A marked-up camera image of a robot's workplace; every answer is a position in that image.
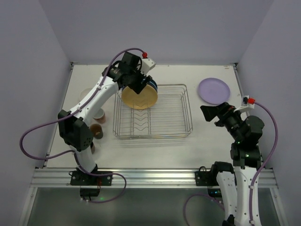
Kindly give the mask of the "yellow plate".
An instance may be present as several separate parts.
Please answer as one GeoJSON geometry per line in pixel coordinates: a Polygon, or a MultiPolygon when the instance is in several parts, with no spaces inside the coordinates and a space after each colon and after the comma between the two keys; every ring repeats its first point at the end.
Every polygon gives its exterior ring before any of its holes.
{"type": "Polygon", "coordinates": [[[151,85],[147,85],[139,94],[126,87],[121,92],[121,99],[130,108],[144,110],[156,104],[158,92],[151,85]]]}

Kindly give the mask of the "purple plate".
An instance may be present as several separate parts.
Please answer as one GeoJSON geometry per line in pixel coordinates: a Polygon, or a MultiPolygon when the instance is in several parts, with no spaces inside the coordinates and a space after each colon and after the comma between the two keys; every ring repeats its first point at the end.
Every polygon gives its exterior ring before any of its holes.
{"type": "Polygon", "coordinates": [[[206,103],[219,105],[230,98],[230,88],[217,78],[203,79],[198,85],[198,95],[206,103]]]}

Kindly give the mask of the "orange bowl white inside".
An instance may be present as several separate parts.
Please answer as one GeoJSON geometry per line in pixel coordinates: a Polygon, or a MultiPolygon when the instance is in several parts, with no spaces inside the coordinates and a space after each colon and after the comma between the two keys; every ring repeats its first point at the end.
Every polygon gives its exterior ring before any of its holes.
{"type": "Polygon", "coordinates": [[[91,91],[91,88],[86,88],[79,95],[79,102],[91,91]]]}

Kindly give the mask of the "pink dotted mug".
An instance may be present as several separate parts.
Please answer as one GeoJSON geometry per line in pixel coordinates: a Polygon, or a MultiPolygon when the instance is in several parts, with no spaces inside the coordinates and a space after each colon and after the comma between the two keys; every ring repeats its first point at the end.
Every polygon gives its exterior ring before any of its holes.
{"type": "Polygon", "coordinates": [[[105,111],[102,108],[100,108],[98,112],[95,114],[95,116],[93,117],[93,119],[100,124],[105,123],[106,122],[105,111]]]}

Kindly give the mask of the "black cup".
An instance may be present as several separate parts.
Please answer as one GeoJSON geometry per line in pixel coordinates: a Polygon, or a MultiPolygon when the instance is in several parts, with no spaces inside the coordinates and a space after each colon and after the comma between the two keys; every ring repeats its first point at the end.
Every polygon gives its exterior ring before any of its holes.
{"type": "Polygon", "coordinates": [[[90,131],[93,134],[95,139],[102,139],[103,138],[103,129],[100,124],[92,124],[89,127],[90,131]]]}

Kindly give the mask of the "dark red cup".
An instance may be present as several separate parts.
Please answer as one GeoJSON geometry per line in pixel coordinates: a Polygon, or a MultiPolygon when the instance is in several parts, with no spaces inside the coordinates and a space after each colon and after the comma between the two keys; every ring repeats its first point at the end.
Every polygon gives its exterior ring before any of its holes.
{"type": "Polygon", "coordinates": [[[94,145],[94,143],[91,143],[90,148],[91,148],[91,153],[94,154],[95,153],[95,145],[94,145]]]}

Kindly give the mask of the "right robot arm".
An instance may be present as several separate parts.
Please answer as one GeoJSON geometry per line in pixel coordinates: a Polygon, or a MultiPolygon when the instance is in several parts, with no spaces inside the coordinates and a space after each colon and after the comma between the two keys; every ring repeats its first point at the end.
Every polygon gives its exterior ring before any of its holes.
{"type": "Polygon", "coordinates": [[[213,85],[207,78],[198,86],[199,96],[208,105],[200,107],[207,122],[218,118],[214,124],[225,127],[234,142],[231,145],[232,163],[216,161],[206,170],[201,166],[195,171],[197,186],[219,186],[216,193],[208,192],[210,199],[221,196],[225,219],[224,226],[260,226],[258,207],[258,175],[264,167],[258,141],[262,137],[264,122],[257,116],[241,118],[243,112],[253,109],[256,101],[249,96],[242,98],[242,105],[235,107],[227,101],[230,89],[223,81],[213,85]]]}

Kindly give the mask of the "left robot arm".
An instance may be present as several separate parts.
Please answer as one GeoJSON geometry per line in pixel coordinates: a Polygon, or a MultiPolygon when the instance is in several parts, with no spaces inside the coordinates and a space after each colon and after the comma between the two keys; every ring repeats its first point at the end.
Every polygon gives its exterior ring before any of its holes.
{"type": "Polygon", "coordinates": [[[128,87],[136,94],[141,93],[152,79],[147,75],[148,71],[139,70],[137,64],[119,62],[117,66],[109,65],[97,84],[77,105],[69,111],[59,112],[60,137],[75,152],[77,165],[83,172],[90,173],[96,169],[90,148],[93,142],[93,134],[89,128],[92,118],[121,88],[128,87]]]}

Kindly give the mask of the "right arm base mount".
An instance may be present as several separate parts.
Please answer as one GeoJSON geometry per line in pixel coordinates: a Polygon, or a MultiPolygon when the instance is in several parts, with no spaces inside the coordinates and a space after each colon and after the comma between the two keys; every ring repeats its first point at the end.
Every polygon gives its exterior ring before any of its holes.
{"type": "Polygon", "coordinates": [[[196,186],[206,187],[210,197],[215,199],[222,198],[221,190],[219,188],[214,188],[218,186],[218,183],[210,170],[207,170],[205,166],[201,166],[194,174],[196,186]]]}

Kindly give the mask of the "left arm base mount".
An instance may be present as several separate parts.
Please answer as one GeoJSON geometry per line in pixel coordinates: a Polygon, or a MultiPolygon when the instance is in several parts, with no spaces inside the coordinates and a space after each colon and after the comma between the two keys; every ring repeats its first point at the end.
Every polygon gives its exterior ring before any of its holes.
{"type": "Polygon", "coordinates": [[[80,186],[79,194],[81,198],[91,200],[92,197],[97,197],[100,194],[101,186],[111,186],[112,176],[91,176],[79,169],[70,171],[70,185],[80,186]]]}

